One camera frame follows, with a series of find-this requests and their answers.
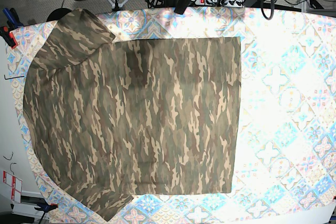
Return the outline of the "camouflage T-shirt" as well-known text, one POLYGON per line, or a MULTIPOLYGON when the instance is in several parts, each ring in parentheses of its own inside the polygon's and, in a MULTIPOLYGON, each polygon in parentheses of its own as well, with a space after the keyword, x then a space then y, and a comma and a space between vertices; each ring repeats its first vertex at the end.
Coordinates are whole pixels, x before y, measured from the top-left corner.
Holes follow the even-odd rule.
POLYGON ((135 195, 230 193, 240 39, 115 38, 76 9, 33 58, 23 116, 44 171, 105 220, 135 195))

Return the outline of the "patterned tile tablecloth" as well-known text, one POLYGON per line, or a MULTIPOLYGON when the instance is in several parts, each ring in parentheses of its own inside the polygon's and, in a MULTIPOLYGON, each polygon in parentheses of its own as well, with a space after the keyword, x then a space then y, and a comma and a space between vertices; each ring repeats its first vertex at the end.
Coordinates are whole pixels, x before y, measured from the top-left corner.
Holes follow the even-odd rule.
POLYGON ((326 223, 335 208, 335 19, 253 8, 99 15, 117 40, 239 37, 232 191, 136 196, 111 223, 326 223))

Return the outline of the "black hex key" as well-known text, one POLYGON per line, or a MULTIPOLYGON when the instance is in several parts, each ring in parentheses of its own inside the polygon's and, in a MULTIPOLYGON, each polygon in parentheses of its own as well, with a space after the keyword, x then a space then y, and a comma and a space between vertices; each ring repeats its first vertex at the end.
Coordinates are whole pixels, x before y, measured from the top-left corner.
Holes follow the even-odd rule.
POLYGON ((24 78, 25 75, 23 76, 11 76, 11 77, 7 77, 5 74, 4 74, 4 79, 5 80, 13 80, 13 79, 18 79, 18 78, 24 78))

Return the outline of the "blue black clamp lower left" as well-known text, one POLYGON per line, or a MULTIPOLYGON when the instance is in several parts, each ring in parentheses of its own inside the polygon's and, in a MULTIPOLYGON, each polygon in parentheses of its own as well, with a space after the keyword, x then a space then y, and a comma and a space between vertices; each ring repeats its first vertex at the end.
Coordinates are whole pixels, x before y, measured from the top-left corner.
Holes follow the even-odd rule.
POLYGON ((21 196, 21 204, 18 210, 24 216, 46 219, 48 213, 57 208, 57 204, 48 204, 43 198, 21 196))

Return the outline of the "red white label card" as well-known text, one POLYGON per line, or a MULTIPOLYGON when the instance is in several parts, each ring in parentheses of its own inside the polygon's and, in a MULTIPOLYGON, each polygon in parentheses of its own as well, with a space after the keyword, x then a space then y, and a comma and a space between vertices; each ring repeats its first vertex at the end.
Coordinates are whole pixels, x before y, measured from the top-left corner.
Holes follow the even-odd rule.
POLYGON ((15 203, 21 203, 22 180, 1 170, 1 195, 15 203))

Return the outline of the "black orange clamp upper left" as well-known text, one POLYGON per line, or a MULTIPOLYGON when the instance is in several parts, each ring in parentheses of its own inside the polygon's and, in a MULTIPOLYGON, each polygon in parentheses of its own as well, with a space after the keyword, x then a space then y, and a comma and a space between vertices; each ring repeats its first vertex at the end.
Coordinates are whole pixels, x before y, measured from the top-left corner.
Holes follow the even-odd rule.
POLYGON ((20 26, 19 18, 14 8, 4 8, 3 13, 7 17, 7 26, 1 27, 1 37, 12 49, 14 49, 17 46, 17 41, 12 30, 20 26))

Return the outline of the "black centre post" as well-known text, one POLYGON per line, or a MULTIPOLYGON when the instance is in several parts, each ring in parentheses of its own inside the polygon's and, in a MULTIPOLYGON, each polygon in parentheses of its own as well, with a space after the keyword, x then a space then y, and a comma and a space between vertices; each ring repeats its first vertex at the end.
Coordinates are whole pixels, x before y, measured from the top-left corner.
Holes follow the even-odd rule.
POLYGON ((183 15, 187 7, 189 6, 191 0, 178 0, 176 7, 174 9, 174 13, 183 15))

